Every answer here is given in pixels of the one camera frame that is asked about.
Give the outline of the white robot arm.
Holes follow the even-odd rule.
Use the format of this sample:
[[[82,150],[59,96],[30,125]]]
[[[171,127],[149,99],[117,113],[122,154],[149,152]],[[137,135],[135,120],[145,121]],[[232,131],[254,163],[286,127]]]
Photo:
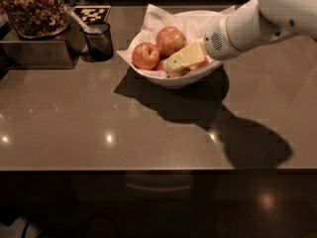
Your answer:
[[[171,72],[207,57],[228,60],[298,34],[317,39],[317,0],[250,0],[210,25],[202,40],[173,54],[163,67]]]

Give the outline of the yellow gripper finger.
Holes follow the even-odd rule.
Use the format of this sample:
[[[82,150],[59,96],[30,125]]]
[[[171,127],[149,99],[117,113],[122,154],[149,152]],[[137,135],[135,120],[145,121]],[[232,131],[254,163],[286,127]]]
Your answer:
[[[167,72],[181,70],[205,61],[206,57],[205,44],[195,41],[167,58],[163,62],[163,68]]]

